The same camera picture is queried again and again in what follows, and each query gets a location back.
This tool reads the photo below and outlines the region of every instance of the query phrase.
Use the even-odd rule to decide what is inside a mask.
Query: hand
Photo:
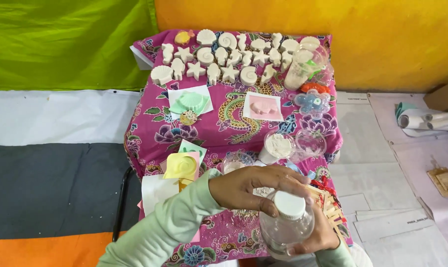
[[[279,166],[249,166],[209,179],[209,191],[216,202],[227,209],[253,209],[277,217],[279,212],[273,201],[253,195],[253,189],[270,187],[310,198],[304,184],[310,179],[294,170]]]
[[[290,255],[313,253],[322,249],[336,249],[339,246],[339,237],[329,225],[320,205],[315,203],[311,208],[315,214],[315,228],[309,238],[288,249]]]

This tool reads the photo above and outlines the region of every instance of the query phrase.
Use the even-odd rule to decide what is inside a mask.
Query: dark gray fabric
[[[111,232],[128,167],[123,144],[0,146],[0,239]],[[140,200],[133,175],[121,230]]]

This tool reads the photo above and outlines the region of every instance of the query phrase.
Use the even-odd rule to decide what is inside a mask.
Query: black metal frame
[[[117,215],[115,216],[115,224],[113,226],[112,242],[117,241],[119,238],[123,215],[125,213],[125,203],[127,202],[127,193],[129,191],[129,180],[133,173],[132,167],[129,167],[123,175],[122,185],[120,185],[119,206],[117,207]]]

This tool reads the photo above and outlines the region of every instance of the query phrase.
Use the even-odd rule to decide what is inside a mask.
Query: yellow wall
[[[160,30],[332,33],[338,89],[424,92],[448,80],[448,0],[155,0],[155,6]]]

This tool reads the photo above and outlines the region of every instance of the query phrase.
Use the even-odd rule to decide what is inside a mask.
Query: plastic cup
[[[290,146],[291,146],[291,152],[288,153],[288,155],[278,155],[275,153],[275,147],[269,147],[267,140],[274,134],[281,134],[283,136],[283,138],[287,139],[290,142]],[[275,162],[281,160],[281,159],[286,159],[292,156],[294,150],[296,148],[296,144],[295,144],[295,140],[293,139],[293,137],[289,134],[286,134],[280,130],[272,130],[269,131],[266,135],[265,138],[263,139],[263,148],[260,151],[259,154],[259,160],[262,161],[262,163],[266,164],[266,165],[270,165],[270,164],[274,164]]]
[[[227,174],[243,167],[253,166],[254,163],[252,157],[243,152],[230,152],[224,157],[222,172]]]
[[[295,164],[310,157],[321,156],[326,152],[325,137],[318,132],[313,132],[308,129],[301,129],[297,132],[295,143],[297,144],[297,148],[289,158]]]
[[[322,45],[300,44],[293,52],[292,63],[284,81],[285,88],[296,91],[315,71],[321,70],[328,59],[328,51]]]

